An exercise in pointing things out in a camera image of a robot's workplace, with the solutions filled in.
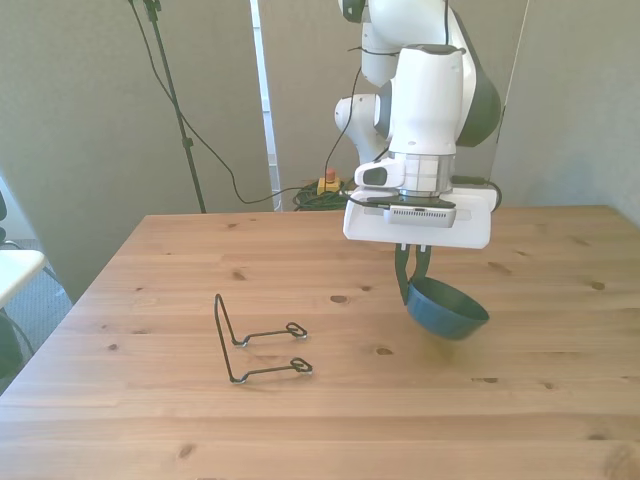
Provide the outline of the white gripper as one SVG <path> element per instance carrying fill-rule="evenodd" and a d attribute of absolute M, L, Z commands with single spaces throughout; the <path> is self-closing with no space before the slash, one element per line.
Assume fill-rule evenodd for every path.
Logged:
<path fill-rule="evenodd" d="M 491 215 L 498 193 L 491 187 L 455 187 L 441 196 L 453 208 L 393 205 L 389 208 L 367 206 L 365 199 L 374 192 L 363 188 L 353 192 L 347 204 L 343 233 L 349 240 L 397 244 L 394 268 L 404 305 L 408 303 L 407 264 L 415 247 L 412 281 L 427 276 L 432 247 L 482 249 L 491 236 Z"/>

